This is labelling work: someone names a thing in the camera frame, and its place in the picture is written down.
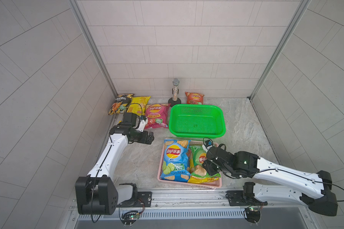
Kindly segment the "green cucumber chips bag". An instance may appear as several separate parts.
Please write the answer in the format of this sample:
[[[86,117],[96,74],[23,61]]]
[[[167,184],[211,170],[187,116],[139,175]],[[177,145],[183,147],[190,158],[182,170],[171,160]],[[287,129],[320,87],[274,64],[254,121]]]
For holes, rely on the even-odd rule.
[[[202,146],[199,145],[192,145],[189,147],[191,151],[189,160],[190,160],[190,168],[194,169],[196,166],[202,166],[204,161],[206,161],[206,151],[203,149]]]

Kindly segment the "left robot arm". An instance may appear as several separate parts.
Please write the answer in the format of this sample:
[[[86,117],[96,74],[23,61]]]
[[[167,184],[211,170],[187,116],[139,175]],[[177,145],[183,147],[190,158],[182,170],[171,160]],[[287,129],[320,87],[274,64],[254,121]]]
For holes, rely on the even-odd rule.
[[[110,129],[107,145],[98,162],[75,183],[80,215],[112,215],[121,203],[134,204],[138,201],[136,184],[115,186],[113,177],[128,144],[136,142],[150,145],[154,141],[153,132],[145,130],[147,123],[144,115],[125,113],[122,121]]]

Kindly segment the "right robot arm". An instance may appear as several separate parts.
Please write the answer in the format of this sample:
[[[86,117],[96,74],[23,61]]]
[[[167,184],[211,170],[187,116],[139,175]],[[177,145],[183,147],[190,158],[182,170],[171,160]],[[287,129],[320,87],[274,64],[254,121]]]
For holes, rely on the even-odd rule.
[[[209,175],[223,173],[231,179],[254,178],[275,183],[265,186],[246,182],[242,198],[248,205],[268,201],[294,202],[324,216],[336,216],[338,201],[332,192],[331,174],[326,171],[308,173],[270,162],[256,154],[226,151],[225,145],[203,146],[206,160],[203,168]]]

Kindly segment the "light blue chips bag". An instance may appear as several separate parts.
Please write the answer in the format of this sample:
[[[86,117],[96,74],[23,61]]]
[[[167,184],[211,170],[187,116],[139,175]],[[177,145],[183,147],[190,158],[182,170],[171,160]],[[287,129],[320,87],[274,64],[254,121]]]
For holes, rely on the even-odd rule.
[[[164,140],[161,180],[186,183],[190,179],[190,140]]]

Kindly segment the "small red chips bag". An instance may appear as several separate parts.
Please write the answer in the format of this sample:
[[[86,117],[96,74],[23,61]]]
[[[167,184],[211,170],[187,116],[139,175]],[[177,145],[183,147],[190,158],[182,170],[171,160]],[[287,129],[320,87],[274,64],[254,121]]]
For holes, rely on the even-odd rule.
[[[190,105],[202,105],[204,103],[204,94],[201,93],[193,93],[193,92],[185,92],[187,104]]]

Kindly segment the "magenta tomato chips bag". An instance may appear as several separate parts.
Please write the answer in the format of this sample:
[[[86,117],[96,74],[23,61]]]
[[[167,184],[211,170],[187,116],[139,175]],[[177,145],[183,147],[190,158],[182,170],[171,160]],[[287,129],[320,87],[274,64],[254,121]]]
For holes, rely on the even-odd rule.
[[[145,115],[148,123],[145,129],[148,128],[168,128],[167,116],[170,104],[151,104],[146,105]]]

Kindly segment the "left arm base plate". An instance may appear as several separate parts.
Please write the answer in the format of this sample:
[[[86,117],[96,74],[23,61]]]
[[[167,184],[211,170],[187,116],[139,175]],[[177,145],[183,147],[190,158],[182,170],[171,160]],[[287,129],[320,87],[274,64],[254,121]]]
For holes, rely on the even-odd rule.
[[[153,193],[150,191],[138,192],[137,197],[133,197],[131,200],[125,200],[117,207],[120,208],[142,208],[143,206],[149,208],[151,206]]]

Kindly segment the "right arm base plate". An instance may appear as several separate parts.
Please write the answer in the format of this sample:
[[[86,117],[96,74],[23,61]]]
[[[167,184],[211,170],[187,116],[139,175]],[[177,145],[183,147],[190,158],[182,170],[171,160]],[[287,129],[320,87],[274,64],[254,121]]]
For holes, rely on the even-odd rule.
[[[226,198],[230,206],[267,206],[268,203],[255,198],[255,194],[243,190],[229,190]]]

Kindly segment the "green plastic basket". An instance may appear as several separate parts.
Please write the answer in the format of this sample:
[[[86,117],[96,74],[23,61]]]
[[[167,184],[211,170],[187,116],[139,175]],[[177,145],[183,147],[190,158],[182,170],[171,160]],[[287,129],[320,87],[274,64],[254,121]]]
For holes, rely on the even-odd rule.
[[[224,114],[212,105],[175,105],[170,112],[169,130],[176,137],[222,137],[226,133]]]

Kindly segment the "pink plastic basket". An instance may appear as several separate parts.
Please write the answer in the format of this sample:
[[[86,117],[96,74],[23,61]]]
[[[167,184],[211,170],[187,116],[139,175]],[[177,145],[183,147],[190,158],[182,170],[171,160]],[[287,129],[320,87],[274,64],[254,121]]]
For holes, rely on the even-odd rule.
[[[202,146],[203,145],[203,142],[202,141],[194,141],[194,140],[190,140],[190,146],[192,145],[199,145],[199,146]],[[159,165],[159,171],[158,171],[158,180],[159,181],[162,181],[162,182],[167,182],[167,183],[176,183],[176,184],[185,184],[183,182],[174,182],[174,181],[168,181],[168,180],[161,180],[160,179],[160,175],[161,175],[161,163],[162,163],[162,158],[163,158],[163,151],[164,151],[164,143],[163,143],[163,148],[162,148],[162,154],[161,154],[161,161],[160,161],[160,165]],[[199,187],[202,187],[202,188],[208,188],[208,189],[216,189],[216,188],[220,188],[222,187],[222,179],[220,178],[219,180],[217,181],[214,181],[214,182],[210,182],[210,183],[202,183],[202,184],[193,184],[193,183],[188,183],[188,184],[191,184],[192,186],[199,186]]]

